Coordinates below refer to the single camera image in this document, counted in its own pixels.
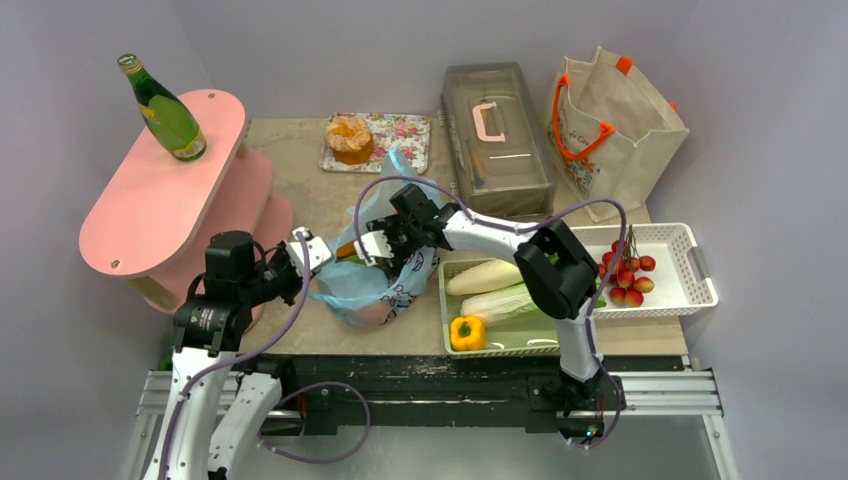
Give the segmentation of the blue printed plastic bag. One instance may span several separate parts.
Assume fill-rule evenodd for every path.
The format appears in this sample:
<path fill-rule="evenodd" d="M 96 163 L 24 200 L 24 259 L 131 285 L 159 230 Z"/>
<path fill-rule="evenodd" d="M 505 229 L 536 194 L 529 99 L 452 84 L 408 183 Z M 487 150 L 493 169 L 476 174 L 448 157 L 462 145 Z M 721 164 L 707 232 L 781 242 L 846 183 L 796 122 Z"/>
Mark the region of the blue printed plastic bag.
<path fill-rule="evenodd" d="M 398 149 L 386 154 L 380 170 L 381 178 L 391 175 L 419 177 L 410 161 Z M 394 213 L 389 199 L 408 183 L 390 180 L 372 187 L 367 200 L 362 201 L 359 209 L 361 233 L 365 233 L 367 221 Z M 354 240 L 354 209 L 355 205 L 348 208 L 348 224 L 340 234 L 327 241 L 330 248 L 338 250 L 343 244 Z M 437 249 L 424 247 L 401 265 L 400 273 L 387 277 L 380 267 L 341 260 L 339 255 L 334 263 L 324 267 L 313 280 L 308 297 L 323 303 L 343 322 L 361 328 L 388 324 L 407 310 L 426 290 L 441 260 Z"/>

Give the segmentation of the white daikon radish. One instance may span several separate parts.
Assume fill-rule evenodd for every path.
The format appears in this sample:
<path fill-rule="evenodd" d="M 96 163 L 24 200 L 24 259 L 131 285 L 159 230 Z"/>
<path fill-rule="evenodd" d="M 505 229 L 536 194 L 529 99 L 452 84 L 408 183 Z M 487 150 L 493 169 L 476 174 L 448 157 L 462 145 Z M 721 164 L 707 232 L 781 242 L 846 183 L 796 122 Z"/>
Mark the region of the white daikon radish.
<path fill-rule="evenodd" d="M 448 295 L 487 293 L 522 283 L 519 269 L 503 260 L 490 260 L 468 268 L 451 278 L 445 285 Z"/>

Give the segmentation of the yellow bell pepper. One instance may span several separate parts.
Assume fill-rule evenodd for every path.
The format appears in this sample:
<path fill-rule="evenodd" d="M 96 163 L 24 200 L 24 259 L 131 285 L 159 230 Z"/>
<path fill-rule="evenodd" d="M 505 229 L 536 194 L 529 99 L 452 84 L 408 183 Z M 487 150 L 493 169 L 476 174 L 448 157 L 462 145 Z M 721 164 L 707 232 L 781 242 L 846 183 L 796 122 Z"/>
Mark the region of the yellow bell pepper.
<path fill-rule="evenodd" d="M 486 329 L 477 316 L 456 317 L 449 327 L 450 346 L 454 351 L 479 351 L 486 346 Z"/>

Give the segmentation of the napa cabbage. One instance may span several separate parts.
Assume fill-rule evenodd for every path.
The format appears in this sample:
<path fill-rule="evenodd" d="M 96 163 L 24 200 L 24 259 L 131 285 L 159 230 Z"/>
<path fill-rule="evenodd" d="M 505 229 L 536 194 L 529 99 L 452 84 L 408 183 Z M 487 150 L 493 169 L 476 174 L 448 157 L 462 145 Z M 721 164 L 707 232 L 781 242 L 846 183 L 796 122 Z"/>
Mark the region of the napa cabbage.
<path fill-rule="evenodd" d="M 477 317 L 487 327 L 545 318 L 524 283 L 465 299 L 461 317 Z"/>

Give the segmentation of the beige tote bag orange handles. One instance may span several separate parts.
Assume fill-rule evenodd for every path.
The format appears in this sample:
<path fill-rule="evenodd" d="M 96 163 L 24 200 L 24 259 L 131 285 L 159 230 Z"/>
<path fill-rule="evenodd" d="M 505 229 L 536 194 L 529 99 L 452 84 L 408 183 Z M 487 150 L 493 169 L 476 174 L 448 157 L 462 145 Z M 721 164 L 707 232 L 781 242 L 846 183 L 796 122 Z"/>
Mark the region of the beige tote bag orange handles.
<path fill-rule="evenodd" d="M 624 55 L 596 48 L 589 61 L 566 57 L 542 125 L 554 165 L 595 222 L 644 205 L 690 133 L 674 103 Z"/>

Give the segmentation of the red cherry bunch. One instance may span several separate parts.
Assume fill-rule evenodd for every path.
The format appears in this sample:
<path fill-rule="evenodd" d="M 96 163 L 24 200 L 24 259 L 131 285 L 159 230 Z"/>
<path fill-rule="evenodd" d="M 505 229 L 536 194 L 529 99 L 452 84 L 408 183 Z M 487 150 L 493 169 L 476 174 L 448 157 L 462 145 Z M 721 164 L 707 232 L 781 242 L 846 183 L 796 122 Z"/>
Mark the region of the red cherry bunch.
<path fill-rule="evenodd" d="M 607 285 L 608 296 L 614 306 L 637 308 L 645 303 L 646 296 L 656 286 L 650 276 L 657 268 L 657 260 L 643 255 L 638 250 L 634 227 L 628 227 L 623 242 L 615 240 L 610 248 L 600 255 L 598 281 L 611 272 Z"/>

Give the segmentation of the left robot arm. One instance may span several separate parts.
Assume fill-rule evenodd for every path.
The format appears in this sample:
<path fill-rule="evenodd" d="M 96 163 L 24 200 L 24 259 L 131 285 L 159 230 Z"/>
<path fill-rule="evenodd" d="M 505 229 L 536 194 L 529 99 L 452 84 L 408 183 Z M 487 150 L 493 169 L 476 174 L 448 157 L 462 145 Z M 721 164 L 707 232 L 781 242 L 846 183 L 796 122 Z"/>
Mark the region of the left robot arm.
<path fill-rule="evenodd" d="M 241 339 L 255 307 L 281 298 L 300 310 L 311 278 L 331 259 L 320 237 L 301 227 L 268 257 L 245 231 L 213 236 L 205 270 L 189 288 L 173 318 L 171 383 L 146 479 L 231 479 L 244 440 L 256 433 L 260 415 L 297 399 L 298 382 L 282 371 L 248 374 L 244 403 L 216 421 L 227 378 L 240 362 Z"/>

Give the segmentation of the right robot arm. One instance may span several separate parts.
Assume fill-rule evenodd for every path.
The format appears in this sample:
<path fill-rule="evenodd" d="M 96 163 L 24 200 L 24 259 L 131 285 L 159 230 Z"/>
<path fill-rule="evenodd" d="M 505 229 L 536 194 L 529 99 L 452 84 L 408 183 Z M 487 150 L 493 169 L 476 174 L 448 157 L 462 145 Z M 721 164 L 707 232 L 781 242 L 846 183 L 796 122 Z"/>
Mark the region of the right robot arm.
<path fill-rule="evenodd" d="M 423 247 L 471 251 L 515 265 L 534 304 L 551 318 L 561 369 L 552 397 L 565 409 L 589 407 L 601 391 L 603 355 L 594 307 L 599 268 L 569 226 L 557 217 L 514 222 L 474 212 L 461 202 L 437 205 L 428 182 L 406 179 L 386 217 L 354 222 L 353 245 L 366 265 L 399 269 Z"/>

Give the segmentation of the orange fruit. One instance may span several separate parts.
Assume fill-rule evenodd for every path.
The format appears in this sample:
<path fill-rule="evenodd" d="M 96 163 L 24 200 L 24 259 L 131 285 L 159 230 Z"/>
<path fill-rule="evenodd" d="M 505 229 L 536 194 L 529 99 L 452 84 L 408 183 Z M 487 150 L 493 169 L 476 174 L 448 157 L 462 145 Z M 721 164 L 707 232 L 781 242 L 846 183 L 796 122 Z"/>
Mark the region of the orange fruit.
<path fill-rule="evenodd" d="M 336 258 L 338 260 L 344 260 L 350 257 L 357 257 L 358 253 L 356 247 L 354 246 L 354 242 L 350 241 L 342 244 L 336 249 Z"/>

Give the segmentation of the floral tray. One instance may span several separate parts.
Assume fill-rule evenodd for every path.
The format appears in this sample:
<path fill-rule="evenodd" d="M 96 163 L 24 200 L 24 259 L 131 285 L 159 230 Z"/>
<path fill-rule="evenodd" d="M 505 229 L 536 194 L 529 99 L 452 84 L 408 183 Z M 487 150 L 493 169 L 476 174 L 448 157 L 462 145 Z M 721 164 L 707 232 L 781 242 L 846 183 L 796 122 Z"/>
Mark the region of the floral tray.
<path fill-rule="evenodd" d="M 387 153 L 398 150 L 417 173 L 424 173 L 429 166 L 431 122 L 423 115 L 398 113 L 342 113 L 332 115 L 327 127 L 343 118 L 359 118 L 370 130 L 375 150 L 361 164 L 347 165 L 335 158 L 333 149 L 324 139 L 319 167 L 327 172 L 376 174 Z"/>

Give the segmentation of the grey transparent lidded box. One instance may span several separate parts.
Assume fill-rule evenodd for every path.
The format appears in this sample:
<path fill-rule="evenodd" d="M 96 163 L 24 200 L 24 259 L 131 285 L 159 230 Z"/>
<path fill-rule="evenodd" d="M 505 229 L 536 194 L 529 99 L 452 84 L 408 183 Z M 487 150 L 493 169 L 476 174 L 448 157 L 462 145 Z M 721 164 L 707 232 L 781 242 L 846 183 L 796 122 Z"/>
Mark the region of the grey transparent lidded box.
<path fill-rule="evenodd" d="M 518 63 L 448 67 L 441 107 L 456 191 L 470 209 L 505 219 L 553 213 L 556 174 Z"/>

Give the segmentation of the orange bundt cake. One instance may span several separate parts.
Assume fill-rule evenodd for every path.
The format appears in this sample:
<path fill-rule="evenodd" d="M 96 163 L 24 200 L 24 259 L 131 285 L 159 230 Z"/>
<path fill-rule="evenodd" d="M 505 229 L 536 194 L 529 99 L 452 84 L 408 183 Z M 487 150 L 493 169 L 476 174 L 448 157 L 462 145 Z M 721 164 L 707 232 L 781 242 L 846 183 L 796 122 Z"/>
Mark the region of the orange bundt cake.
<path fill-rule="evenodd" d="M 327 126 L 325 140 L 334 159 L 345 165 L 366 163 L 375 149 L 367 122 L 358 116 L 336 116 Z"/>

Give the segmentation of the pink two-tier shelf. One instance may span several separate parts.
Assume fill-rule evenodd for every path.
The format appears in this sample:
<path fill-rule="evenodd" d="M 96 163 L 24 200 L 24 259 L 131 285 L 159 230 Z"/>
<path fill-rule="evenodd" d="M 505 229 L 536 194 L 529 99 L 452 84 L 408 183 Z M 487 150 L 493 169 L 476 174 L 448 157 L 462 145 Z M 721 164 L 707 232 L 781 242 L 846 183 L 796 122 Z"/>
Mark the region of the pink two-tier shelf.
<path fill-rule="evenodd" d="M 154 308 L 172 313 L 204 271 L 212 236 L 247 231 L 269 249 L 290 237 L 293 209 L 274 192 L 271 161 L 244 142 L 247 114 L 231 93 L 181 95 L 207 139 L 182 162 L 142 131 L 88 213 L 79 233 L 93 270 L 123 280 Z"/>

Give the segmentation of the green plastic basket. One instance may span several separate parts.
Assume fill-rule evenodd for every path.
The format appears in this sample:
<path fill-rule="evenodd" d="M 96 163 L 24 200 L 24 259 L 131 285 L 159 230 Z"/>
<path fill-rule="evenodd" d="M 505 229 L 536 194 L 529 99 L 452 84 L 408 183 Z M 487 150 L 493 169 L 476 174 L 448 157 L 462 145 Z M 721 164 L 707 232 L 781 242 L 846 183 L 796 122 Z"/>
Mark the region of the green plastic basket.
<path fill-rule="evenodd" d="M 490 258 L 446 260 L 438 268 L 439 301 L 442 334 L 447 354 L 456 359 L 484 357 L 518 357 L 528 355 L 558 355 L 559 343 L 553 320 L 541 312 L 527 312 L 514 321 L 485 327 L 486 348 L 475 351 L 458 351 L 450 343 L 450 324 L 460 315 L 461 303 L 470 295 L 453 296 L 445 291 L 447 283 L 462 272 Z"/>

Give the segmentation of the green glass bottle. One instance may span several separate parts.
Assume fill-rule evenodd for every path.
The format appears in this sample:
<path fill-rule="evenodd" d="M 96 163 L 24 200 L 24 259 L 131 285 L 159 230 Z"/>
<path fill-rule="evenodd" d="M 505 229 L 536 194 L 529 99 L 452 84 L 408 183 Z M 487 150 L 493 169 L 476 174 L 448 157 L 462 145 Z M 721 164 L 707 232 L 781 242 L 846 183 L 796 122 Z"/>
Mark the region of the green glass bottle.
<path fill-rule="evenodd" d="M 121 55 L 117 65 L 127 77 L 142 118 L 155 140 L 179 161 L 200 158 L 207 142 L 186 105 L 158 82 L 136 55 Z"/>

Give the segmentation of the white plastic basket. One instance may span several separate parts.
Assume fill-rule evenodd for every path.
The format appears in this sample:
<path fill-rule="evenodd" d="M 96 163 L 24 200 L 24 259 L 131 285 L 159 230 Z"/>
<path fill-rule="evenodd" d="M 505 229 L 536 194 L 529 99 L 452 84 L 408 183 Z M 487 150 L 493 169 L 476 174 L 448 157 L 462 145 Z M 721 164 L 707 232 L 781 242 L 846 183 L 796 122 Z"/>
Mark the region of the white plastic basket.
<path fill-rule="evenodd" d="M 656 268 L 646 275 L 655 282 L 639 307 L 617 306 L 607 293 L 607 302 L 594 318 L 643 318 L 686 316 L 713 308 L 718 295 L 689 226 L 684 223 L 634 224 L 637 251 L 653 257 Z"/>

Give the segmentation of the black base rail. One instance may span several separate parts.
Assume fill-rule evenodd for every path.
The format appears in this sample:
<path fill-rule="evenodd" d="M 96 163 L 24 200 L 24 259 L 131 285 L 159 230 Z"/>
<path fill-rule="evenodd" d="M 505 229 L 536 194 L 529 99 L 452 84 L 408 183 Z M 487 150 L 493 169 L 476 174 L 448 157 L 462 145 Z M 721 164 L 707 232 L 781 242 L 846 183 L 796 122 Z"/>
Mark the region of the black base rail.
<path fill-rule="evenodd" d="M 282 389 L 268 435 L 334 435 L 341 426 L 519 428 L 600 437 L 622 404 L 628 374 L 679 373 L 680 359 L 606 360 L 611 379 L 568 381 L 554 356 L 455 360 L 446 355 L 274 355 L 243 367 Z"/>

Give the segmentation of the aluminium frame rail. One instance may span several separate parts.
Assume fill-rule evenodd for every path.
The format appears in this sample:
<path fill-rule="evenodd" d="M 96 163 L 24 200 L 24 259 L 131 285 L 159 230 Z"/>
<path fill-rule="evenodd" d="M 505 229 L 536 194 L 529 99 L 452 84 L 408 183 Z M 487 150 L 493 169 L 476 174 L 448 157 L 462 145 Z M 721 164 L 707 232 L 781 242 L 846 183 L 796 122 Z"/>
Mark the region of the aluminium frame rail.
<path fill-rule="evenodd" d="M 373 405 L 529 405 L 553 381 L 550 358 L 492 357 L 451 362 L 446 357 L 299 357 L 298 380 L 325 387 L 330 380 L 361 391 Z M 720 416 L 717 385 L 709 371 L 694 371 L 678 357 L 616 357 L 611 375 L 632 415 Z"/>

